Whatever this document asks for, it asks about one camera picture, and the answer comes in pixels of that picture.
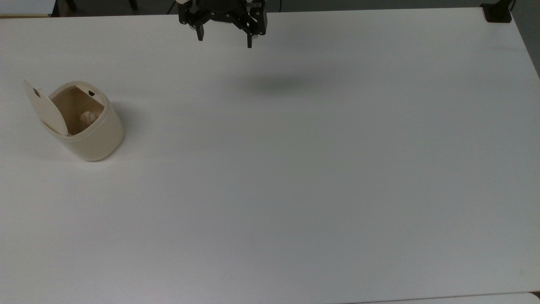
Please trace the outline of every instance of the white table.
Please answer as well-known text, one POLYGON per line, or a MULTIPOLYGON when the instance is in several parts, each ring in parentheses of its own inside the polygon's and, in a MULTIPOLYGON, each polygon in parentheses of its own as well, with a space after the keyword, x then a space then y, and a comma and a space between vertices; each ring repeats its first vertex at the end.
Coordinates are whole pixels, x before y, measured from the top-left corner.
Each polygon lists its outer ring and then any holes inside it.
POLYGON ((463 296, 424 300, 389 301, 385 304, 539 304, 540 300, 530 293, 463 296))
POLYGON ((346 303, 540 289, 540 81, 481 9, 0 21, 0 302, 346 303), (85 80, 98 163, 22 81, 85 80))

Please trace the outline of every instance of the black bracket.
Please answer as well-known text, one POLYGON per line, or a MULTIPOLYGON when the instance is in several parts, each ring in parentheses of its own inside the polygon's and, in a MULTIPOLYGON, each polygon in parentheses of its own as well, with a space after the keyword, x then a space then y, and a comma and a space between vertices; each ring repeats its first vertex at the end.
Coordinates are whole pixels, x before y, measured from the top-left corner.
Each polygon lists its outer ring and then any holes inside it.
POLYGON ((495 4, 482 4, 480 7, 484 9, 484 16, 487 22, 493 23, 510 23, 512 15, 508 6, 512 0, 500 0, 495 4))
POLYGON ((265 0, 188 0, 177 3, 178 21, 197 31, 203 41, 203 24, 210 20, 234 24, 247 35, 247 47, 253 38, 266 34, 265 0))

